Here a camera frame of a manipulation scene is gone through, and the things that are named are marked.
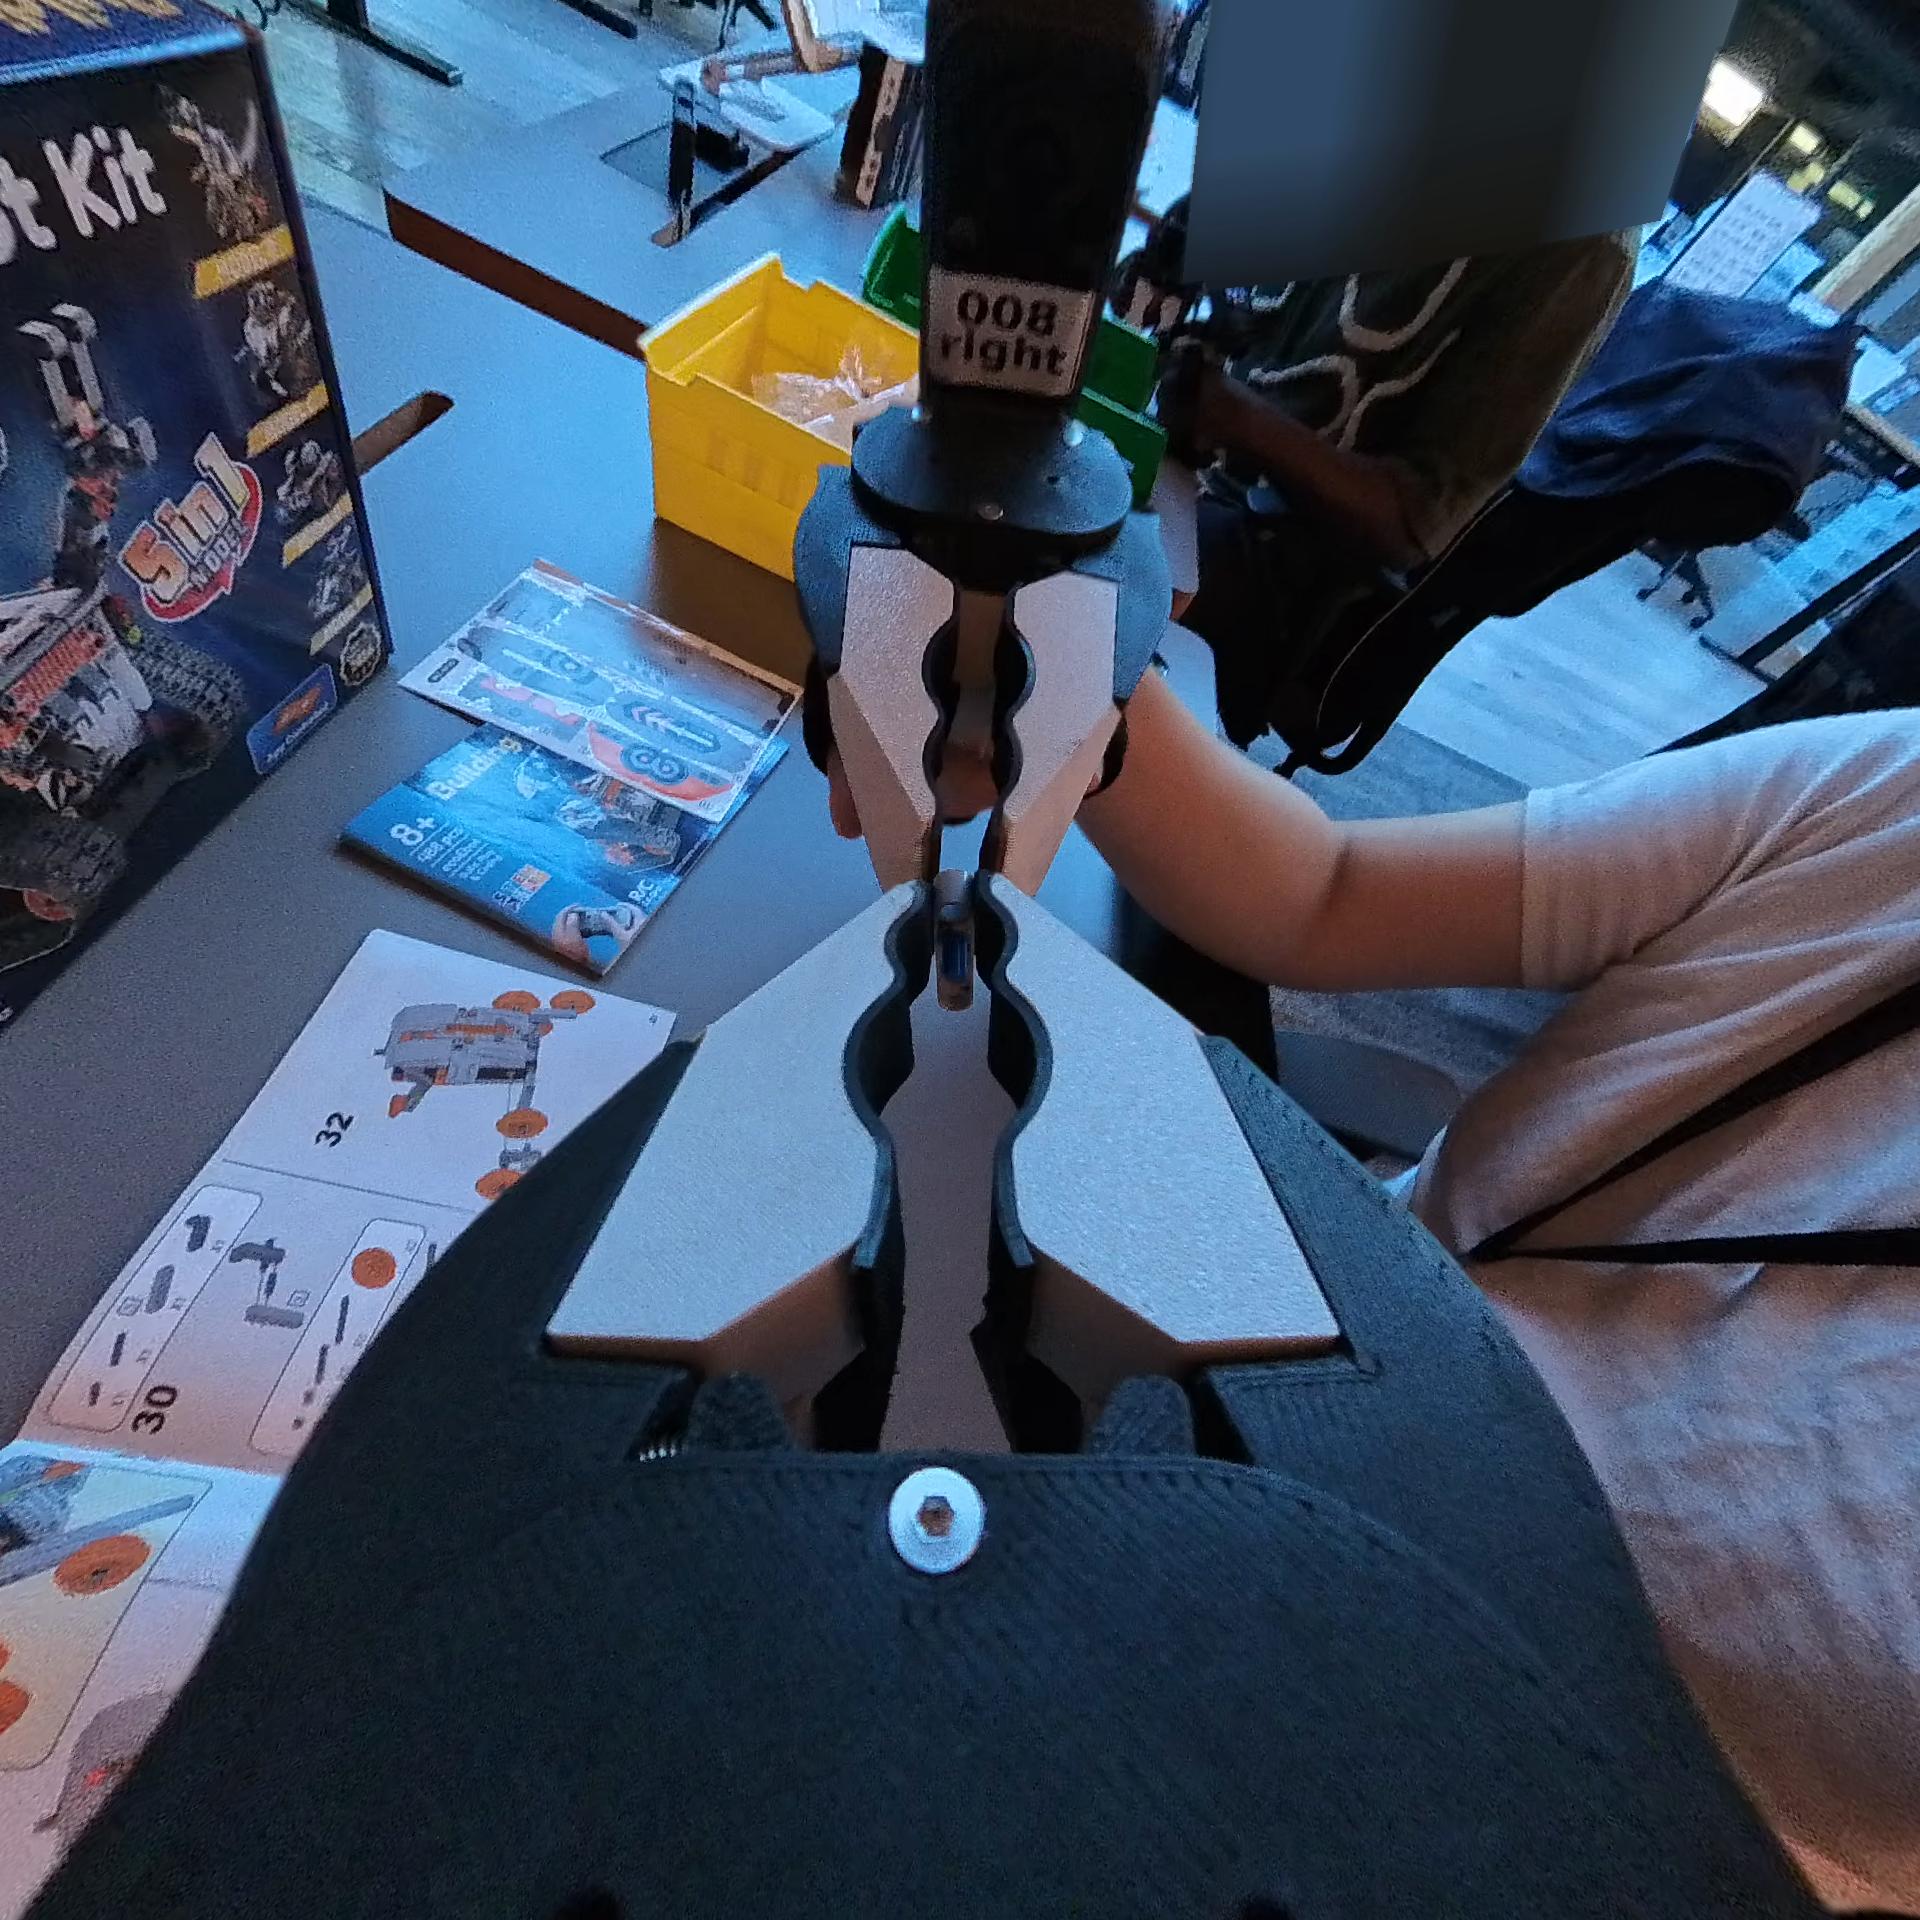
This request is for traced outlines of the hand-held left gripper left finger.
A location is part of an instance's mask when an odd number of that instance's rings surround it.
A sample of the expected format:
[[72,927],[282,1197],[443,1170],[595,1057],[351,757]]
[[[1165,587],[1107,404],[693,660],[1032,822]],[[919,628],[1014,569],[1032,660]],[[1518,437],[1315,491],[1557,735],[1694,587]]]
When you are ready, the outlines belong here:
[[930,970],[930,883],[882,893],[715,1018],[548,1318],[562,1354],[762,1376],[803,1439],[877,1448],[903,1342],[882,1105]]

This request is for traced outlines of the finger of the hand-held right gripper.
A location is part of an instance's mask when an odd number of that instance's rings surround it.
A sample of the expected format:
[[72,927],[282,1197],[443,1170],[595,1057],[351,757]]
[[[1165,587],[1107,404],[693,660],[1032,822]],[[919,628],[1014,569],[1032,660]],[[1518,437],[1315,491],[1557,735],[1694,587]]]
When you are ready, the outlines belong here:
[[996,636],[996,805],[984,865],[1039,893],[1107,764],[1120,709],[1116,583],[1059,570],[1010,595]]
[[928,657],[949,634],[953,583],[905,549],[853,544],[830,729],[882,887],[930,882],[942,802],[930,757],[943,709]]

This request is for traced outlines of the person's right forearm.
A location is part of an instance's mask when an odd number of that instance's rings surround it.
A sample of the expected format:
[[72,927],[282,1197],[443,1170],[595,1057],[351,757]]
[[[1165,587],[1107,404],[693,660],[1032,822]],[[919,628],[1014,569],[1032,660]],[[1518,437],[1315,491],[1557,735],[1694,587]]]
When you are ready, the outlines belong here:
[[1522,802],[1335,822],[1149,669],[1077,827],[1202,956],[1281,989],[1518,989]]

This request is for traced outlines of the person's right hand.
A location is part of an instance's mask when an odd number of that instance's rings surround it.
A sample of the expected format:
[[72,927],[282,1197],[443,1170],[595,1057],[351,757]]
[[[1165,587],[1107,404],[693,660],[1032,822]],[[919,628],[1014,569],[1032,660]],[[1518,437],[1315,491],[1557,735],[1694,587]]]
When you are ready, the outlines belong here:
[[956,710],[935,747],[935,817],[942,828],[985,818],[1000,805],[1010,747],[1000,719]]

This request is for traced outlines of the black perforated chair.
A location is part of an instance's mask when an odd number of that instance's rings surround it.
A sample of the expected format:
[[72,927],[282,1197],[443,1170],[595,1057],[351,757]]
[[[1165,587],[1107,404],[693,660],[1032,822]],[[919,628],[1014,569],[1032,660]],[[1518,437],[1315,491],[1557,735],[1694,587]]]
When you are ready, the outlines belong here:
[[1281,1077],[1281,1048],[1269,987],[1225,965],[1170,927],[1116,883],[1114,899],[1116,963],[1202,1035],[1230,1041],[1269,1080]]

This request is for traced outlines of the green storage bin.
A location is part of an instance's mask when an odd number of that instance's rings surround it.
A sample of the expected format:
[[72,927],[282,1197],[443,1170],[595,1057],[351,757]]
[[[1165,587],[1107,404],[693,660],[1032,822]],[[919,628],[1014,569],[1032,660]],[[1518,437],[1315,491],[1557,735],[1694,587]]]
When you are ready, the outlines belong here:
[[[922,325],[922,236],[905,206],[882,223],[858,292],[910,328]],[[1077,417],[1107,433],[1134,470],[1138,508],[1149,508],[1165,431],[1145,415],[1160,374],[1160,345],[1145,331],[1114,317],[1096,324]]]

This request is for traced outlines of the sticker sheet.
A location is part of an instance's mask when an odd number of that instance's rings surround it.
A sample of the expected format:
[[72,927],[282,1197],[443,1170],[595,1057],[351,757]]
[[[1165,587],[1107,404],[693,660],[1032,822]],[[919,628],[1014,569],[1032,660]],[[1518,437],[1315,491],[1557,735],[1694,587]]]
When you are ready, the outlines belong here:
[[537,560],[403,684],[718,822],[799,687]]

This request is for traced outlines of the clear plastic bags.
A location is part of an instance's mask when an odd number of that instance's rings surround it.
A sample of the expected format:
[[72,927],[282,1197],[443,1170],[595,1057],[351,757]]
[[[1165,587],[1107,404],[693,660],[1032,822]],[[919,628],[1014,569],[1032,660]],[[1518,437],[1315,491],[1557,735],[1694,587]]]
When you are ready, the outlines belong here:
[[755,372],[755,404],[803,426],[808,433],[853,450],[855,433],[895,409],[910,409],[922,394],[922,374],[892,378],[872,367],[855,345],[844,352],[830,374],[812,372]]

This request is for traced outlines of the yellow storage bin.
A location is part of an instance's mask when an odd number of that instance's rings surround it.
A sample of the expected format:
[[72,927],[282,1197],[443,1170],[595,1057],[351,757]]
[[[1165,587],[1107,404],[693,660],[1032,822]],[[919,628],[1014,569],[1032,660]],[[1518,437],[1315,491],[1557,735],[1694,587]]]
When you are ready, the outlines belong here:
[[834,374],[846,349],[895,387],[919,374],[919,331],[826,281],[791,281],[762,253],[640,338],[658,515],[784,582],[824,466],[853,454],[757,404],[757,374]]

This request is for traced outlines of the black tablet stand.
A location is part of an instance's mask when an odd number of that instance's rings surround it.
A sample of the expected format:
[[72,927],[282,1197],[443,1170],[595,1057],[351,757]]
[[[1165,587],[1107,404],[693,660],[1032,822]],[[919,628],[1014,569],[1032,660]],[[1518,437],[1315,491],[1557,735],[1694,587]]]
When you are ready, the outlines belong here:
[[808,104],[770,76],[676,68],[665,119],[617,141],[602,162],[653,192],[653,244],[670,249],[830,131],[835,118],[826,107]]

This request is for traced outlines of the blue manual booklet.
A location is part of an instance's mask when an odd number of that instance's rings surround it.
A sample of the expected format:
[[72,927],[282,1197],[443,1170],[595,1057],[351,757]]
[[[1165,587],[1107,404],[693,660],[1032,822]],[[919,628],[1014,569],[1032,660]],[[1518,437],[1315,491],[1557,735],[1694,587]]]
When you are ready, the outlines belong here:
[[711,822],[484,725],[361,809],[343,844],[603,975],[784,751]]

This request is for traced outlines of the open instruction booklet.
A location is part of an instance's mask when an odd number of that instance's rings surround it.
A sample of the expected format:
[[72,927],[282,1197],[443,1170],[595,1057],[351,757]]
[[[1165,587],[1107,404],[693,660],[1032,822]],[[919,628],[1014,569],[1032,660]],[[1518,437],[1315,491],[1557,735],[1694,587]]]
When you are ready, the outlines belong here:
[[362,941],[5,1447],[5,1915],[154,1736],[393,1308],[673,1020]]

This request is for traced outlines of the person's white t-shirt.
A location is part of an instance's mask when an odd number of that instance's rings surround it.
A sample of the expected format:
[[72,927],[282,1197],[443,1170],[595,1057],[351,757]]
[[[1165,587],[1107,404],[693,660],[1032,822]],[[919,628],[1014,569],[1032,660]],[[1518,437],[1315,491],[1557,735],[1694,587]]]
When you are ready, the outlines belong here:
[[[1575,989],[1434,1139],[1456,1257],[1917,978],[1917,710],[1536,791],[1522,983]],[[1470,1264],[1669,1655],[1835,1905],[1917,1909],[1917,1270]]]

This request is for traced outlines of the dark blue jacket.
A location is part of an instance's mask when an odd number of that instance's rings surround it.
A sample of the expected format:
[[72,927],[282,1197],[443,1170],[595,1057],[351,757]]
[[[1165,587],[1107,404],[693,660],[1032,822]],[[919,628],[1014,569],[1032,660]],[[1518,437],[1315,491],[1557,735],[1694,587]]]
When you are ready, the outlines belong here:
[[1548,417],[1518,486],[1712,549],[1789,515],[1852,392],[1863,325],[1649,281]]

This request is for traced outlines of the blue toy box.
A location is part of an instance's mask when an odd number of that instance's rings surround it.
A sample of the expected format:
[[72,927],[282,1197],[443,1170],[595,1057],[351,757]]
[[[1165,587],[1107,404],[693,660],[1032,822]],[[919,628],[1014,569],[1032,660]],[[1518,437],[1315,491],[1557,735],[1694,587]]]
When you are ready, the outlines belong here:
[[5,3],[5,1026],[389,648],[260,39]]

